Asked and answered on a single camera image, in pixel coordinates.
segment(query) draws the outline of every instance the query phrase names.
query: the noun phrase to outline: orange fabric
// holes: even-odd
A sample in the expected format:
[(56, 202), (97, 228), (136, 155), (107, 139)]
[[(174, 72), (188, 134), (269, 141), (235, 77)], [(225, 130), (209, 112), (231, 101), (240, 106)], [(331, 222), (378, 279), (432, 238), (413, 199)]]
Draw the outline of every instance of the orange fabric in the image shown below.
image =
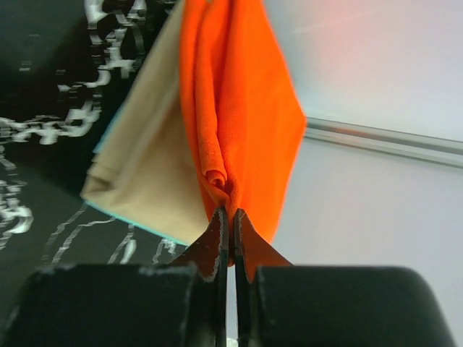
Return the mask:
[(305, 116), (261, 0), (186, 0), (180, 96), (208, 217), (242, 208), (270, 242)]

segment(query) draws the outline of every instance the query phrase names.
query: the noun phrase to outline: white wall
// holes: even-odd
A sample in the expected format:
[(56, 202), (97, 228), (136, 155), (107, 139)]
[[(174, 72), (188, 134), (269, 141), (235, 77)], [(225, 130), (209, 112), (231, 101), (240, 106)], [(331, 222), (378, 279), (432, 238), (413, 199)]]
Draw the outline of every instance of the white wall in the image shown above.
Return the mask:
[(309, 117), (463, 141), (463, 1), (265, 3)]
[(273, 246), (296, 264), (416, 270), (463, 346), (463, 170), (305, 140)]

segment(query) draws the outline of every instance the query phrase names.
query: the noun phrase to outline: black tablecloth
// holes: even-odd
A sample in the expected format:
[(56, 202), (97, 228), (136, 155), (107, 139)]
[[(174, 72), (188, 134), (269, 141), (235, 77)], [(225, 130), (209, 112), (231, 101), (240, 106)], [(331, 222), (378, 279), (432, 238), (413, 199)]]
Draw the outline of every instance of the black tablecloth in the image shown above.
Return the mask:
[(38, 266), (162, 263), (184, 249), (79, 198), (93, 149), (173, 5), (0, 3), (0, 324)]

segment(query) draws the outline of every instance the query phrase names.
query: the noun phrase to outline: silver trim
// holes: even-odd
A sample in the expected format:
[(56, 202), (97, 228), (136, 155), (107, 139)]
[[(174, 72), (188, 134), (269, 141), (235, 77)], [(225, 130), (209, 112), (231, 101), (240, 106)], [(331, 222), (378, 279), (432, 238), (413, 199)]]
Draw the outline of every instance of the silver trim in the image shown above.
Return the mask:
[(463, 168), (463, 142), (309, 119), (305, 138)]

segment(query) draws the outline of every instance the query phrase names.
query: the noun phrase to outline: beige fabric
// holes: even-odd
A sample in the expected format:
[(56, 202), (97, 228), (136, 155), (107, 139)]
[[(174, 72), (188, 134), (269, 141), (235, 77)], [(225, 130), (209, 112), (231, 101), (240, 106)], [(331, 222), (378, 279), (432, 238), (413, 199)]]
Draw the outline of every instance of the beige fabric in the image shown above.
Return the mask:
[(184, 244), (208, 226), (179, 100), (184, 0), (161, 31), (100, 153), (82, 197)]

